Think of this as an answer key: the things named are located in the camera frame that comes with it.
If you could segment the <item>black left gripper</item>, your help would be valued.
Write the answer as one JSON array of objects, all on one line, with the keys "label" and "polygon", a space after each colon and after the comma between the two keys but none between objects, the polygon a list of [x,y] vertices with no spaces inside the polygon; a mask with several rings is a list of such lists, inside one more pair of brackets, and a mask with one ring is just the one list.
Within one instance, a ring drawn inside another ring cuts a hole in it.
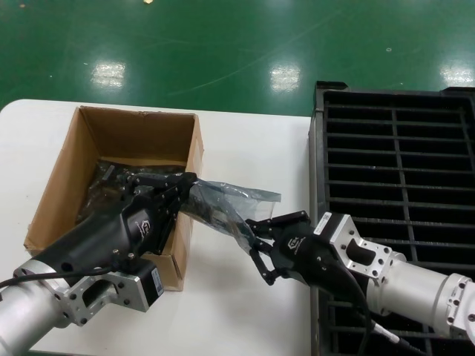
[{"label": "black left gripper", "polygon": [[155,198],[157,207],[149,198],[136,196],[96,211],[33,259],[64,274],[69,285],[76,284],[95,268],[137,272],[144,263],[140,255],[156,232],[157,217],[159,234],[153,242],[153,252],[161,255],[196,181],[193,172],[128,175],[127,195],[134,194],[139,186],[152,187],[160,192]]}]

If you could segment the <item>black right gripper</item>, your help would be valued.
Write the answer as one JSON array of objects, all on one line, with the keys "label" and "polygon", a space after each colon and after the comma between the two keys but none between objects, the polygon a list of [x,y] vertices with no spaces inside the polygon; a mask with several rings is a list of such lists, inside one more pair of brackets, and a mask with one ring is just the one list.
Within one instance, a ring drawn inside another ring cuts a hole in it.
[{"label": "black right gripper", "polygon": [[[264,220],[247,219],[246,224],[260,238],[275,238],[273,265],[285,278],[298,280],[336,297],[363,297],[364,293],[350,271],[337,258],[334,248],[313,234],[306,211]],[[278,278],[262,255],[270,256],[272,246],[257,238],[249,251],[255,267],[268,286]]]}]

